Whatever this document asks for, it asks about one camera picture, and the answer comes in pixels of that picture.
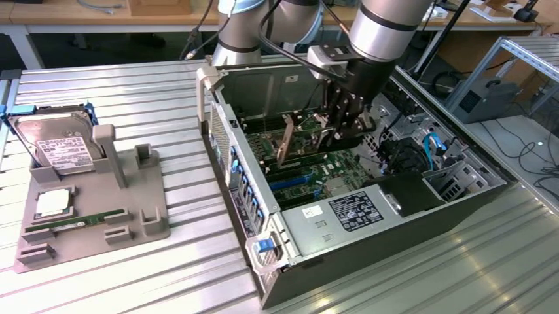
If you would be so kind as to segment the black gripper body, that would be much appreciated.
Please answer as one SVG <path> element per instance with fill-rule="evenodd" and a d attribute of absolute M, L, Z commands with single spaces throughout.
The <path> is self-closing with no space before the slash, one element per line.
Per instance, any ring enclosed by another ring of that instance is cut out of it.
<path fill-rule="evenodd" d="M 369 104 L 388 82 L 394 66 L 394 60 L 388 62 L 350 60 L 345 68 L 346 81 L 333 82 L 326 88 L 326 103 L 341 101 L 341 97 L 334 94 L 340 89 L 342 96 L 354 94 L 356 98 L 362 98 L 364 104 Z"/>

